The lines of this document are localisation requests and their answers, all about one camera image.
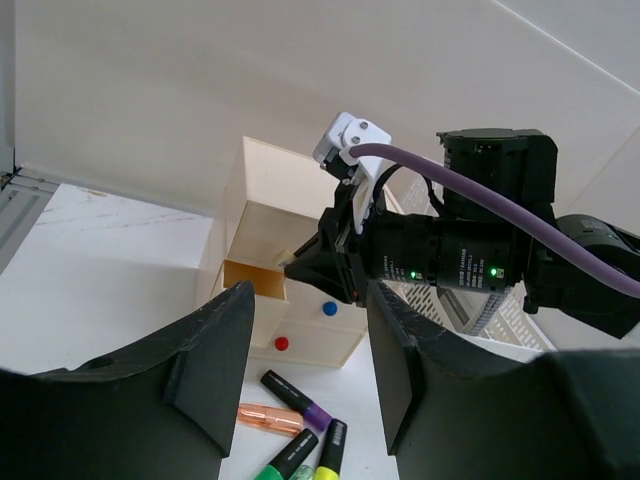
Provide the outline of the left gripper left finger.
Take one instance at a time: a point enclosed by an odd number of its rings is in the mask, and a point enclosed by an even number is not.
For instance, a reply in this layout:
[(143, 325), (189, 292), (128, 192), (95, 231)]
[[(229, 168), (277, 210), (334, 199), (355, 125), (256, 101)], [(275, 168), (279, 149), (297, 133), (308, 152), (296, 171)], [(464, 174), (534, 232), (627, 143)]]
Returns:
[(242, 281), (74, 370), (1, 374), (5, 479), (215, 479), (254, 323)]

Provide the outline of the orange translucent tube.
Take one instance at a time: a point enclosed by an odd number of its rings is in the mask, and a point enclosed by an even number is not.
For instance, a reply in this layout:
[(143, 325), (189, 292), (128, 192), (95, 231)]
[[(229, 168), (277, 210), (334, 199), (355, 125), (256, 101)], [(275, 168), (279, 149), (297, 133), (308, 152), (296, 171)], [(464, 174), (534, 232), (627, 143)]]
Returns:
[(237, 420), (251, 428), (290, 437), (304, 429), (303, 417), (296, 411), (251, 403), (238, 406)]

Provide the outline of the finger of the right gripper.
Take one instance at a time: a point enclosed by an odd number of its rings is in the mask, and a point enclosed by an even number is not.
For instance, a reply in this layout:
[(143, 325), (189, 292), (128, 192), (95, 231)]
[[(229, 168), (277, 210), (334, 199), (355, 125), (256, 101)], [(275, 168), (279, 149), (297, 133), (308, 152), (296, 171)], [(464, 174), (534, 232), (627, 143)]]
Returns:
[(288, 279), (313, 286), (342, 303), (350, 302), (338, 255), (322, 234), (314, 234), (294, 253), (284, 273)]

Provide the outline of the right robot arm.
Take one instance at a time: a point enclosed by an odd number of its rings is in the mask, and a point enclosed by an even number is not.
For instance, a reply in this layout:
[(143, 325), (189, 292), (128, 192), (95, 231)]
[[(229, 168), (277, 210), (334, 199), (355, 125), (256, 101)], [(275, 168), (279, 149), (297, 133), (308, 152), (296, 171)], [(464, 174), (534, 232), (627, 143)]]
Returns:
[(328, 131), (314, 157), (339, 184), (285, 275), (363, 305), (374, 280), (497, 296), (556, 309), (616, 338), (639, 321), (639, 239), (553, 211), (557, 148), (535, 129), (439, 136), (437, 163), (386, 132)]

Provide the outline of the drawer with blue knob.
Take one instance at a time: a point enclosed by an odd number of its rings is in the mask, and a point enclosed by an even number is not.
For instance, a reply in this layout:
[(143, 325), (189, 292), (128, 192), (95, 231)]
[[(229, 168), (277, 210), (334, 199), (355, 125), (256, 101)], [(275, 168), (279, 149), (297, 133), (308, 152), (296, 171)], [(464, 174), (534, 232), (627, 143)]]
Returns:
[(367, 328), (366, 313), (362, 308), (341, 303), (315, 291), (292, 297), (285, 318), (343, 330), (365, 331)]

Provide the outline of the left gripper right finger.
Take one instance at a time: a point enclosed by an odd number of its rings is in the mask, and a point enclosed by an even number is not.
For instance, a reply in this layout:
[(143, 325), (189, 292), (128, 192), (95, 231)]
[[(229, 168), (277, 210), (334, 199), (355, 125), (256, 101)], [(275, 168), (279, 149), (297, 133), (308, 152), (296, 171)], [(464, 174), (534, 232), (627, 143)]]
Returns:
[(521, 363), (367, 293), (388, 453), (403, 479), (635, 479), (639, 354), (548, 352)]

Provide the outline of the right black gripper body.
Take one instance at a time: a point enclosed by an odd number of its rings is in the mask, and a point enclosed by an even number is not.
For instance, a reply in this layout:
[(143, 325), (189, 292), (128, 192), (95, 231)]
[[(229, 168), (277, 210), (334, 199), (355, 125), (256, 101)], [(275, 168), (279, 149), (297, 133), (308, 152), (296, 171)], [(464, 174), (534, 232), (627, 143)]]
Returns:
[(319, 289), (331, 297), (362, 305), (373, 280), (487, 294), (514, 285), (512, 227), (403, 215), (381, 200), (357, 235), (350, 221), (353, 190), (338, 186), (319, 222)]

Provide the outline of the grey black booklet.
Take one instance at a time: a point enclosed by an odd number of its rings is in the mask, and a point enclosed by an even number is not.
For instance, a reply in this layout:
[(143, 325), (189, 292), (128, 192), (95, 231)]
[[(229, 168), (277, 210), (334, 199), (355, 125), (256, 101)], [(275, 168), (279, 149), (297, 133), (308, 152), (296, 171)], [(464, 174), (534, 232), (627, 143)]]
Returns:
[(458, 333), (481, 336), (506, 300), (507, 294), (474, 293), (438, 287), (437, 297)]

